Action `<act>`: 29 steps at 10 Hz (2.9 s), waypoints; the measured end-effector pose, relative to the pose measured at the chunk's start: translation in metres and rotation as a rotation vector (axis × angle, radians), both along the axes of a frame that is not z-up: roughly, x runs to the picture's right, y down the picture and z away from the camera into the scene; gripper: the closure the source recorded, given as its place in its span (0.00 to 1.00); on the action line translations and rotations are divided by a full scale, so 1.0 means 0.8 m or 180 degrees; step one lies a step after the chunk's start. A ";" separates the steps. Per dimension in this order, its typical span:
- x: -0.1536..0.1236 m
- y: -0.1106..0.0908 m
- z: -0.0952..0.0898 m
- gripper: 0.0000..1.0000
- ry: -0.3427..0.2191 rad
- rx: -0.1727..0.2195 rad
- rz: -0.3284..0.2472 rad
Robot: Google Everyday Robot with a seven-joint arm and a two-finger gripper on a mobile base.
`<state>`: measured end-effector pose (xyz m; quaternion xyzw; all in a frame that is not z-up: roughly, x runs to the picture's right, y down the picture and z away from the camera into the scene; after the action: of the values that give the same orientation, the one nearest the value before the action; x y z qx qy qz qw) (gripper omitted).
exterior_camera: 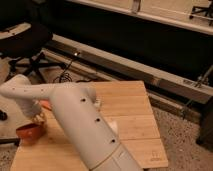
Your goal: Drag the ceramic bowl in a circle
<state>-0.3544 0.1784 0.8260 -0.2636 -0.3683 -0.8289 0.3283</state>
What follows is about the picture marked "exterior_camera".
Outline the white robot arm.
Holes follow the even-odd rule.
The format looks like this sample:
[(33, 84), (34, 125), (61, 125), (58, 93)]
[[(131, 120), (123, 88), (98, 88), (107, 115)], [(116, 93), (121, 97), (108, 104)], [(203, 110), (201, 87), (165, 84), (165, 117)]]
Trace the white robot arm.
[(28, 117), (40, 109), (37, 100), (48, 100), (89, 171), (143, 171), (95, 107), (93, 87), (73, 82), (32, 85), (19, 74), (0, 85), (0, 94), (14, 99)]

